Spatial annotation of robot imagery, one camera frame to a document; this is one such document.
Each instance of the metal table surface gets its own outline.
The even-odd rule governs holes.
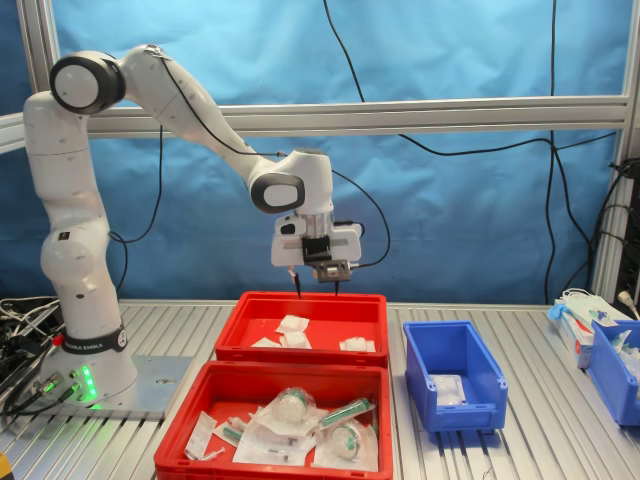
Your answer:
[[[17,479],[154,478],[153,454],[235,302],[124,301],[130,348],[193,356],[185,387],[165,421],[20,417],[0,432]],[[586,373],[547,320],[527,306],[389,304],[394,470],[404,480],[638,479],[640,429],[611,419]],[[470,319],[509,382],[505,428],[428,434],[404,380],[402,322]]]

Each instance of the blue backdrop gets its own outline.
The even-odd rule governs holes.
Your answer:
[[[121,56],[160,44],[221,104],[357,101],[321,0],[54,2],[63,53],[97,49]],[[547,95],[551,1],[329,2],[367,100]],[[22,55],[15,16],[0,5],[3,50]],[[558,95],[619,94],[630,2],[563,1],[558,9]],[[12,26],[13,34],[4,24]],[[1,64],[2,110],[26,94],[20,65]],[[557,132],[566,145],[607,132]],[[443,151],[490,148],[548,132],[416,135]],[[345,291],[395,301],[540,303],[550,254],[544,217],[549,149],[531,144],[441,158],[395,136],[249,139],[258,150],[311,146],[379,202],[392,233],[391,254],[356,272]],[[606,192],[613,138],[561,152],[574,216],[585,231]],[[124,238],[146,229],[157,194],[157,140],[92,140],[98,186],[111,228]],[[215,154],[165,140],[164,196],[156,224],[130,246],[123,296],[237,298],[249,289],[292,289],[270,265],[274,217],[256,210],[242,181]],[[557,294],[586,257],[569,222],[556,169],[552,220]],[[353,186],[334,179],[336,218],[365,223],[363,260],[384,251],[377,211]],[[50,291],[39,268],[48,221],[35,197],[23,150],[0,157],[0,295]],[[123,266],[110,246],[114,281]],[[318,289],[310,275],[304,288]]]

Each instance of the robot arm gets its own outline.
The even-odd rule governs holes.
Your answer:
[[[80,115],[126,98],[176,136],[215,151],[243,178],[257,208],[295,209],[276,222],[275,266],[311,266],[320,282],[349,280],[361,255],[361,228],[333,224],[331,164],[324,153],[296,150],[278,163],[257,154],[202,85],[155,45],[136,47],[120,60],[97,52],[65,57],[52,69],[51,87],[61,106]]]
[[[123,98],[136,102],[176,136],[218,153],[242,176],[254,205],[276,221],[272,263],[308,265],[318,281],[348,280],[360,258],[361,227],[334,225],[331,164],[322,152],[296,150],[280,162],[258,155],[228,125],[205,89],[155,45],[116,60],[99,52],[62,58],[50,92],[24,106],[25,147],[51,232],[41,264],[65,318],[60,349],[41,379],[62,378],[84,405],[127,390],[136,368],[126,350],[118,299],[107,270],[109,224],[98,192],[87,135],[90,115]]]

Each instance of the blue bin item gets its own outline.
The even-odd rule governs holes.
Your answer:
[[[640,322],[618,321],[617,327],[602,327],[596,322],[592,322],[591,325],[594,330],[591,364],[588,370],[591,380],[618,425],[640,425],[638,381],[629,373],[611,346],[614,338],[631,330],[625,343],[640,347]]]
[[[504,427],[507,381],[471,322],[411,322],[404,331],[405,377],[428,432]],[[460,375],[467,405],[438,406],[430,374]]]

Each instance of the sterile packaging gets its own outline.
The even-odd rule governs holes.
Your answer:
[[[242,438],[243,432],[233,428],[229,423],[224,422],[213,430],[213,434],[227,442],[229,445],[237,447],[240,439]]]
[[[340,342],[340,350],[345,352],[369,352],[375,353],[376,345],[373,340],[366,340],[363,337],[347,338]]]
[[[316,433],[312,467],[378,471],[378,438],[373,428],[349,420]]]
[[[244,432],[247,428],[247,424],[246,422],[244,422],[244,420],[242,420],[241,418],[238,417],[229,417],[229,419],[227,420],[229,422],[229,424],[235,428],[236,430],[239,430],[241,432]]]
[[[320,419],[317,430],[324,430],[338,423],[350,420],[365,412],[369,412],[376,408],[375,404],[371,403],[366,398],[359,398],[354,400],[349,405],[337,408],[336,410],[327,413]]]
[[[254,343],[251,346],[252,347],[257,347],[257,348],[282,348],[282,345],[280,345],[279,343],[276,343],[276,342],[274,342],[272,340],[269,340],[266,337],[261,338],[260,340],[258,340],[256,343]]]
[[[438,406],[466,405],[462,379],[460,375],[429,375],[438,391]]]
[[[278,333],[302,333],[309,325],[308,318],[298,317],[296,315],[286,315],[280,326],[276,329]]]
[[[288,388],[256,414],[252,421],[257,421],[278,435],[304,437],[326,414],[326,410],[316,408],[313,397],[303,389]]]
[[[572,353],[578,368],[589,367],[593,349],[593,331],[572,315],[561,301],[549,309],[547,317],[555,324],[564,345]]]
[[[278,435],[252,420],[233,457],[235,463],[304,466],[307,454],[316,445],[314,436]]]
[[[216,428],[216,420],[211,418],[205,412],[200,412],[196,426],[191,432],[191,437],[184,449],[184,454],[191,460],[200,460],[204,457],[204,453],[211,440],[211,435]]]
[[[591,330],[592,320],[603,327],[615,327],[619,320],[633,320],[609,305],[604,298],[591,295],[584,290],[566,290],[562,294],[562,301],[571,310],[573,316],[589,330]]]
[[[640,360],[633,358],[624,351],[621,351],[618,355],[620,355],[620,359],[622,363],[624,363],[624,366],[627,367],[627,370],[629,370],[629,373],[636,377],[636,380],[640,383]],[[640,388],[636,394],[636,399],[640,400]]]
[[[311,349],[309,339],[302,332],[285,333],[280,337],[280,343],[284,348],[306,348]]]
[[[616,351],[616,353],[620,353],[624,348],[624,342],[627,341],[627,337],[631,334],[631,330],[625,330],[616,338],[611,341],[611,346]]]

